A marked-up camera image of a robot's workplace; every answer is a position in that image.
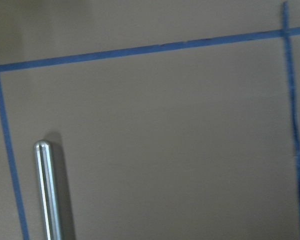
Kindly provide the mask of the steel muddler black tip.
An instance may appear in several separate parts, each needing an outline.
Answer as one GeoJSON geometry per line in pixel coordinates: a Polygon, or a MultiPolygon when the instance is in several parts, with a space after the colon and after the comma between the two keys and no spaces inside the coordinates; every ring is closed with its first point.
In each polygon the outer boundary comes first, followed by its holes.
{"type": "Polygon", "coordinates": [[[47,140],[37,141],[34,144],[34,157],[45,236],[47,240],[61,240],[63,238],[62,224],[51,144],[47,140]]]}

